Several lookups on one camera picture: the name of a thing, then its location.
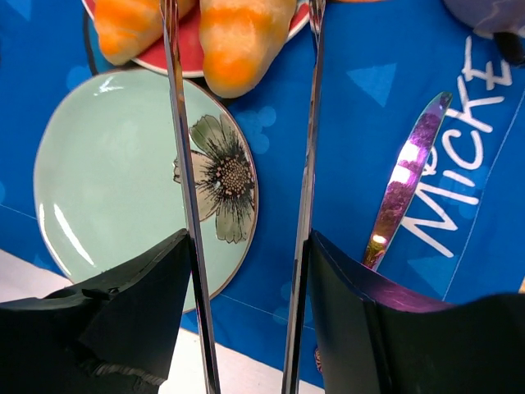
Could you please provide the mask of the small croissant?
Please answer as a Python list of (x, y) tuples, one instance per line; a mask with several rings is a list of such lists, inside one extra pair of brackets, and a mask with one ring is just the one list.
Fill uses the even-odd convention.
[(210, 90), (234, 99), (252, 90), (282, 50), (296, 1), (201, 1), (199, 39)]

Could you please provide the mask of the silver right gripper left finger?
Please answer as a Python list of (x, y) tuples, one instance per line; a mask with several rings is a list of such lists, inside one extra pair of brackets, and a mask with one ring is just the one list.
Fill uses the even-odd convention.
[(160, 2), (163, 23), (163, 43), (167, 60), (167, 74), (171, 91), (171, 111), (176, 136), (180, 183), (184, 196), (185, 217), (190, 237), (190, 261), (194, 299), (199, 321), (199, 337), (203, 355), (204, 381), (207, 393), (221, 392), (217, 354), (212, 324), (208, 280), (203, 252), (199, 207), (191, 157), (190, 135), (186, 116), (184, 79), (179, 52), (177, 1)]

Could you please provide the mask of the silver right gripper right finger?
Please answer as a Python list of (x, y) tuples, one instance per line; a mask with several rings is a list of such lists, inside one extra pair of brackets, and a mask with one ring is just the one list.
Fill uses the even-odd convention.
[(294, 276), (291, 283), (285, 363), (281, 382), (281, 392), (284, 394), (292, 394), (299, 391), (299, 361), (308, 280), (308, 239), (312, 229), (318, 121), (322, 91), (324, 15), (326, 3), (324, 1), (310, 1), (308, 3), (308, 10), (315, 62), (313, 65), (309, 103), (306, 159), (302, 178), (299, 220), (294, 248)]

